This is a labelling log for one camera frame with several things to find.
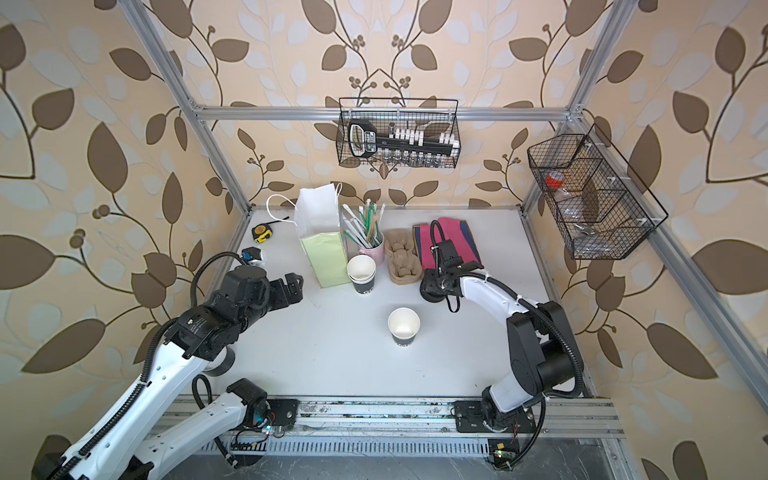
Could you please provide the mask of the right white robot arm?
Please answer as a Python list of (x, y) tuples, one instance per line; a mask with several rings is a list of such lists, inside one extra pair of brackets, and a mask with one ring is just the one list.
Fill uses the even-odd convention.
[(584, 364), (562, 306), (529, 300), (464, 261), (453, 242), (430, 248), (435, 266), (425, 270), (422, 297), (432, 303), (454, 297), (481, 306), (506, 328), (510, 371), (486, 387), (479, 402), (484, 426), (510, 428), (516, 416), (550, 397), (574, 399), (585, 393)]

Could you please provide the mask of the black paper cups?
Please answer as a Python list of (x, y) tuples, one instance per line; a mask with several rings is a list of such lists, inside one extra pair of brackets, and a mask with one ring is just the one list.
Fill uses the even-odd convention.
[(377, 264), (367, 255), (357, 255), (347, 264), (347, 275), (359, 294), (368, 294), (373, 290)]

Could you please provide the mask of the black coffee cup lids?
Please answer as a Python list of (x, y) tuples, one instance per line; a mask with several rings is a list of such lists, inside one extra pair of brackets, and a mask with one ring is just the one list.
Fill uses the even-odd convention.
[(430, 303), (440, 303), (447, 296), (440, 285), (432, 281), (422, 281), (419, 287), (419, 292), (422, 298)]

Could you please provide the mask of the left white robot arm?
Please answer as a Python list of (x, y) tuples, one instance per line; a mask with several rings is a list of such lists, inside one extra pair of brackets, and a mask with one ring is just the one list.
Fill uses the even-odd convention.
[(266, 392), (240, 379), (191, 417), (149, 435), (185, 387), (195, 388), (207, 380), (204, 371), (231, 360), (228, 348), (248, 328), (302, 300), (302, 276), (270, 280), (263, 268), (238, 262), (207, 300), (193, 300), (157, 330), (138, 378), (87, 434), (64, 452), (41, 451), (33, 478), (157, 479), (232, 429), (273, 425)]

